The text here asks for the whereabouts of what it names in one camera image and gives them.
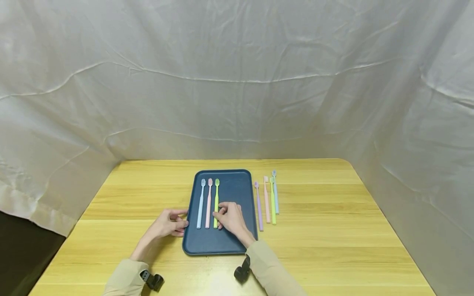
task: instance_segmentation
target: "wood grain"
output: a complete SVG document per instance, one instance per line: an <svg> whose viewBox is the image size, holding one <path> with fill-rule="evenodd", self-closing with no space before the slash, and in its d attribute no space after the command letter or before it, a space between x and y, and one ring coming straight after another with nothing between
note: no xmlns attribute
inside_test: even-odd
<svg viewBox="0 0 474 296"><path fill-rule="evenodd" d="M156 216L189 205L196 172L234 168L259 183L277 170L278 224L264 223L259 238L309 295L434 295L352 166L339 159L125 161L31 295L100 295ZM157 248L151 268L165 277L160 295L265 295L253 276L243 286L234 280L243 256L188 257L177 238Z"/></svg>

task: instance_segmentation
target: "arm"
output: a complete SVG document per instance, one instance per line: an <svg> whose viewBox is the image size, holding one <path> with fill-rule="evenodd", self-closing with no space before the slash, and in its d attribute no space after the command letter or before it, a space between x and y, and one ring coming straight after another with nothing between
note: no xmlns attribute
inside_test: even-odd
<svg viewBox="0 0 474 296"><path fill-rule="evenodd" d="M164 210L161 215L148 228L140 239L130 258L122 260L110 276L105 286L103 296L140 296L144 281L140 272L148 269L148 264L143 261L152 251L157 240L169 234L182 237L188 221L179 215L186 214L188 210Z"/></svg>
<svg viewBox="0 0 474 296"><path fill-rule="evenodd" d="M219 229L225 227L247 248L250 269L268 296L304 296L306 292L285 270L275 253L264 241L255 241L245 225L240 205L220 203L221 210L214 212L219 221Z"/></svg>

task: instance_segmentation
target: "pink toothbrush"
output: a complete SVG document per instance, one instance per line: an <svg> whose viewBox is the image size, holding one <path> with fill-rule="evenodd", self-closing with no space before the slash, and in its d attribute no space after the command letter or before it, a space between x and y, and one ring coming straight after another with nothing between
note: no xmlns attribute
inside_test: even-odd
<svg viewBox="0 0 474 296"><path fill-rule="evenodd" d="M258 209L258 225L260 226L260 231L264 230L264 223L262 221L262 208L260 207L260 195L258 194L258 182L255 181L255 189L257 191L257 209Z"/></svg>
<svg viewBox="0 0 474 296"><path fill-rule="evenodd" d="M209 194L208 194L208 207L206 210L206 228L209 228L210 224L210 189L212 187L212 179L209 178L208 180L208 185L209 185Z"/></svg>
<svg viewBox="0 0 474 296"><path fill-rule="evenodd" d="M266 191L267 183L268 183L268 177L264 176L265 217L267 218L267 223L270 223L270 206L268 204L268 192Z"/></svg>

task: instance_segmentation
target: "wrist strap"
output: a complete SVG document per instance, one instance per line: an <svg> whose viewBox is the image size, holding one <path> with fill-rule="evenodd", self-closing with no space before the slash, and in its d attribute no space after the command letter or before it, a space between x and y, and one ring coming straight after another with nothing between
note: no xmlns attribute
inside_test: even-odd
<svg viewBox="0 0 474 296"><path fill-rule="evenodd" d="M242 266L236 268L234 271L234 277L239 281L239 283L243 284L247 281L248 276L250 275L250 257L245 255L245 260L242 263Z"/></svg>
<svg viewBox="0 0 474 296"><path fill-rule="evenodd" d="M146 285L151 289L156 292L158 292L161 288L161 286L164 283L164 278L160 276L159 274L155 274L154 276L148 271L148 270L143 270L140 272L140 276L142 280L146 283Z"/></svg>

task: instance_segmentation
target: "purple toothbrush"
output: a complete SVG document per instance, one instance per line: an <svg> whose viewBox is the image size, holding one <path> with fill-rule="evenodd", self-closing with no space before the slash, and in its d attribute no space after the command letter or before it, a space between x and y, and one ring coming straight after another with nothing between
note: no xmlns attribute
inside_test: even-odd
<svg viewBox="0 0 474 296"><path fill-rule="evenodd" d="M264 223L262 220L262 208L260 207L260 195L258 194L258 182L255 181L255 189L257 190L257 209L258 209L258 225L260 226L260 231L264 230Z"/></svg>

